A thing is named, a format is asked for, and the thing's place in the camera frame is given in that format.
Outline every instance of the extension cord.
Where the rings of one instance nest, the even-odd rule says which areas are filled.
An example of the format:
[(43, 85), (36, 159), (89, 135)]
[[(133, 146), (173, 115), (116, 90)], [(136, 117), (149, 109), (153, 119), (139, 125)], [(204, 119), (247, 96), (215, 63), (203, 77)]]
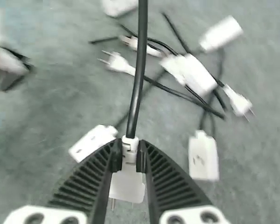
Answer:
[(138, 7), (138, 0), (101, 0), (104, 12), (111, 17), (118, 17)]

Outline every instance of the black wire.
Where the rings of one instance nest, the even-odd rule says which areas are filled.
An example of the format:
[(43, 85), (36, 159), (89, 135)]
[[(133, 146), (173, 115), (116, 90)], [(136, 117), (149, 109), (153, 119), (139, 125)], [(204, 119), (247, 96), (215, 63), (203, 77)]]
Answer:
[[(219, 54), (220, 54), (220, 61), (219, 61), (219, 69), (218, 69), (218, 80), (221, 79), (222, 75), (223, 75), (223, 72), (224, 72), (224, 60), (225, 60), (225, 51), (224, 49), (219, 49)], [(211, 103), (214, 99), (214, 96), (215, 94), (211, 94), (210, 95), (210, 98), (208, 100), (208, 104), (209, 106), (211, 106)], [(203, 114), (200, 118), (200, 122), (199, 122), (199, 129), (200, 130), (204, 130), (204, 123), (205, 123), (205, 119), (206, 119), (206, 115), (208, 114), (207, 111), (203, 111)], [(212, 117), (212, 114), (210, 114), (210, 119), (211, 119), (211, 122), (212, 122), (212, 137), (215, 139), (216, 138), (216, 126), (215, 126), (215, 120), (214, 118)]]
[(165, 44), (162, 41), (159, 41), (157, 39), (150, 38), (150, 37), (147, 40), (161, 45), (162, 47), (166, 48), (168, 51), (170, 51), (175, 56), (178, 55), (178, 53), (175, 50), (173, 50), (171, 47), (169, 47), (167, 44)]
[(186, 42), (182, 39), (182, 36), (180, 35), (179, 31), (177, 30), (176, 26), (173, 24), (173, 22), (170, 20), (169, 16), (167, 16), (164, 12), (162, 13), (162, 15), (164, 16), (164, 18), (166, 19), (167, 23), (169, 24), (169, 26), (171, 27), (173, 33), (175, 34), (176, 38), (179, 40), (179, 42), (181, 43), (182, 47), (185, 49), (185, 51), (189, 54), (192, 54), (192, 51), (190, 50), (190, 48), (188, 47), (188, 45), (186, 44)]
[[(164, 75), (166, 74), (166, 70), (162, 69), (156, 76), (155, 80), (156, 82), (158, 82), (161, 78), (164, 77)], [(153, 88), (153, 85), (149, 85), (146, 89), (143, 90), (142, 92), (142, 99), (151, 91), (151, 89)], [(129, 116), (129, 110), (127, 110), (127, 112), (121, 117), (121, 119), (115, 124), (113, 125), (116, 129), (119, 129), (120, 126), (125, 122), (126, 118)]]
[(148, 1), (139, 0), (138, 10), (138, 46), (135, 81), (130, 104), (129, 117), (127, 120), (126, 137), (135, 138), (136, 126), (141, 103), (141, 93), (146, 63), (147, 48), (147, 21), (148, 21)]
[(88, 41), (88, 43), (97, 44), (97, 43), (103, 43), (103, 42), (114, 41), (114, 40), (118, 40), (118, 36), (110, 36), (110, 37), (105, 37), (105, 38), (101, 38), (101, 39), (96, 39), (93, 41)]
[(187, 96), (187, 95), (185, 95), (185, 94), (183, 94), (183, 93), (181, 93), (181, 92), (179, 92), (179, 91), (170, 89), (170, 88), (168, 88), (168, 87), (162, 85), (161, 83), (158, 83), (157, 81), (155, 81), (155, 80), (153, 80), (153, 79), (151, 79), (151, 78), (149, 78), (149, 77), (147, 77), (147, 76), (144, 76), (144, 80), (147, 81), (147, 82), (149, 82), (150, 84), (154, 85), (155, 87), (158, 87), (158, 88), (160, 88), (160, 89), (162, 89), (162, 90), (164, 90), (164, 91), (166, 91), (166, 92), (168, 92), (168, 93), (171, 93), (171, 94), (173, 94), (173, 95), (175, 95), (175, 96), (181, 97), (181, 98), (183, 98), (183, 99), (185, 99), (185, 100), (187, 100), (187, 101), (190, 101), (190, 102), (192, 102), (192, 103), (194, 103), (194, 104), (196, 104), (196, 105), (202, 107), (202, 108), (205, 109), (206, 111), (208, 111), (208, 112), (214, 114), (215, 116), (217, 116), (217, 117), (219, 117), (219, 118), (221, 118), (221, 119), (224, 119), (224, 118), (225, 118), (224, 114), (222, 114), (222, 113), (220, 113), (220, 112), (217, 112), (216, 110), (214, 110), (214, 109), (212, 109), (211, 107), (209, 107), (206, 103), (200, 102), (200, 101), (197, 100), (196, 98)]
[(219, 104), (221, 105), (222, 109), (224, 111), (227, 111), (227, 106), (226, 106), (225, 102), (223, 101), (222, 97), (220, 96), (219, 92), (217, 91), (217, 89), (215, 89), (213, 91), (213, 93), (214, 93), (215, 97), (217, 98), (217, 100), (219, 101)]

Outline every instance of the white plug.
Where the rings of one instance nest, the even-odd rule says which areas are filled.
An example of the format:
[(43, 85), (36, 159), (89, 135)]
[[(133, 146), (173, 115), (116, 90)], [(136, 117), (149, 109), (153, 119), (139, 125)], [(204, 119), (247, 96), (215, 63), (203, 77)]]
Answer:
[[(132, 36), (131, 38), (127, 36), (120, 36), (119, 37), (122, 42), (124, 42), (127, 46), (129, 46), (131, 49), (137, 51), (138, 48), (138, 38), (135, 36)], [(149, 46), (147, 46), (146, 53), (155, 57), (162, 57), (162, 52), (155, 50)]]
[(243, 33), (239, 23), (230, 15), (211, 27), (201, 38), (200, 46), (205, 51), (216, 50)]
[(107, 52), (102, 50), (103, 53), (109, 55), (109, 60), (105, 61), (98, 58), (99, 61), (107, 64), (107, 68), (112, 71), (124, 72), (135, 76), (136, 69), (129, 64), (129, 62), (117, 52)]
[(217, 144), (203, 130), (189, 139), (189, 175), (197, 180), (219, 180)]
[(205, 66), (193, 55), (180, 56), (178, 63), (186, 84), (199, 96), (209, 94), (217, 87), (217, 82)]
[(81, 162), (100, 147), (114, 140), (117, 134), (118, 131), (113, 126), (97, 125), (73, 145), (69, 153), (76, 162)]
[(112, 174), (109, 198), (131, 203), (142, 203), (145, 195), (145, 184), (142, 173), (136, 172), (136, 156), (139, 138), (122, 137), (122, 169)]
[(242, 95), (236, 93), (232, 88), (230, 88), (229, 85), (225, 85), (223, 87), (223, 91), (225, 92), (225, 94), (228, 96), (229, 100), (230, 100), (230, 104), (233, 108), (234, 114), (237, 117), (245, 117), (247, 120), (247, 113), (251, 112), (252, 114), (252, 103), (250, 100), (246, 99), (245, 97), (243, 97)]

